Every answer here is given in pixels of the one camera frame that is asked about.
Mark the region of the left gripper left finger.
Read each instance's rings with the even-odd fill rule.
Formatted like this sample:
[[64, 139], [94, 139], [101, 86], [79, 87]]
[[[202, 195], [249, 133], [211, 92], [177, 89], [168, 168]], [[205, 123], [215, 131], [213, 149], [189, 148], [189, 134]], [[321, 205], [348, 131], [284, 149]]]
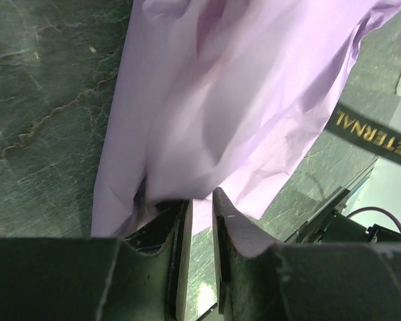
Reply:
[[0, 320], [183, 320], [190, 201], [126, 239], [0, 238]]

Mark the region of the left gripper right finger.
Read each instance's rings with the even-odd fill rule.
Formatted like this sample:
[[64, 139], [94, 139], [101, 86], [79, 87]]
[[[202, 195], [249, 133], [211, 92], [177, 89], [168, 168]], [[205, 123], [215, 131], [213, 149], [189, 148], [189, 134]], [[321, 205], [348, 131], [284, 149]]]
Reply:
[[225, 320], [401, 320], [401, 242], [287, 243], [213, 193]]

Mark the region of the black ribbon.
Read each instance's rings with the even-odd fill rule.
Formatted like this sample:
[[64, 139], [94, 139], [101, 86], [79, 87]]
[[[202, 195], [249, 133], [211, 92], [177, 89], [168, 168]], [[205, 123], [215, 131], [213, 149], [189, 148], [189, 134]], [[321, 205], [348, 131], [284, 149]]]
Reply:
[[401, 166], [401, 132], [338, 104], [325, 130]]

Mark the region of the purple flower bouquet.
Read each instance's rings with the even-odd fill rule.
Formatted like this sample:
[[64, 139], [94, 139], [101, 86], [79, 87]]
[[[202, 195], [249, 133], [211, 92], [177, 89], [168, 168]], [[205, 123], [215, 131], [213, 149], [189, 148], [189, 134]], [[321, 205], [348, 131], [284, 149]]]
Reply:
[[328, 122], [367, 34], [401, 1], [135, 1], [94, 187], [91, 234], [142, 224], [134, 202], [212, 191], [260, 218]]

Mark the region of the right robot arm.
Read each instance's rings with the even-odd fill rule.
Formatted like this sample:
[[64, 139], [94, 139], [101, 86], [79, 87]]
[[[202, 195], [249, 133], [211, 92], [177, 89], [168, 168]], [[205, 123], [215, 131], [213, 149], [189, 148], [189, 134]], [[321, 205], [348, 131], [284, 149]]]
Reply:
[[338, 188], [305, 223], [285, 241], [287, 243], [401, 242], [401, 232], [374, 224], [364, 227], [342, 215], [350, 190]]

